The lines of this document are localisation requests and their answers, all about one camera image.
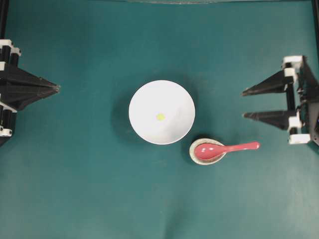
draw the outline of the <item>green table surface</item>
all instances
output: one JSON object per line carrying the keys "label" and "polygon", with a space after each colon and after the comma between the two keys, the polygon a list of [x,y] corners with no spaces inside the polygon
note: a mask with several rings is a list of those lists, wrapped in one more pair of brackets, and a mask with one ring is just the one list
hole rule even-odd
{"label": "green table surface", "polygon": [[[286,108],[241,92],[304,54],[318,76],[310,1],[196,5],[12,0],[19,66],[61,85],[17,117],[0,149],[1,239],[316,239],[318,148],[242,118]],[[188,135],[165,146],[128,119],[134,92],[171,80],[192,95]],[[194,164],[208,136],[258,151]]]}

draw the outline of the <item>pink spoon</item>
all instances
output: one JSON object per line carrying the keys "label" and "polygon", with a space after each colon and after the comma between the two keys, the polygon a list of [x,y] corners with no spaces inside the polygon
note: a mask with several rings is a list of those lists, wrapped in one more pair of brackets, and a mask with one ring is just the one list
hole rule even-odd
{"label": "pink spoon", "polygon": [[195,148],[194,153],[195,156],[201,160],[211,160],[212,158],[218,157],[223,153],[242,151],[247,149],[258,149],[259,147],[259,142],[243,143],[231,146],[203,143]]}

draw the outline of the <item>spoon handle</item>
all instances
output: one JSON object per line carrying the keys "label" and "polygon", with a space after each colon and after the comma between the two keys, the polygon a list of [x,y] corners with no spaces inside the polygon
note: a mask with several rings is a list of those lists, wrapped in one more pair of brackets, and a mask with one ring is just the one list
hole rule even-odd
{"label": "spoon handle", "polygon": [[247,149],[258,149],[260,147],[259,142],[251,142],[251,143],[243,143],[238,145],[231,145],[226,146],[227,152],[234,152],[234,151],[241,151],[241,150],[247,150]]}

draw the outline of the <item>bowl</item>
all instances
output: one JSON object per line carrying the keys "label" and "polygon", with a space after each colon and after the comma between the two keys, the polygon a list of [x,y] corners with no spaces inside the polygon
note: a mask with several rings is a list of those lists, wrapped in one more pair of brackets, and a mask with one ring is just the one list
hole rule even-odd
{"label": "bowl", "polygon": [[195,119],[190,94],[172,81],[152,81],[140,87],[129,106],[134,131],[154,144],[170,144],[182,139]]}

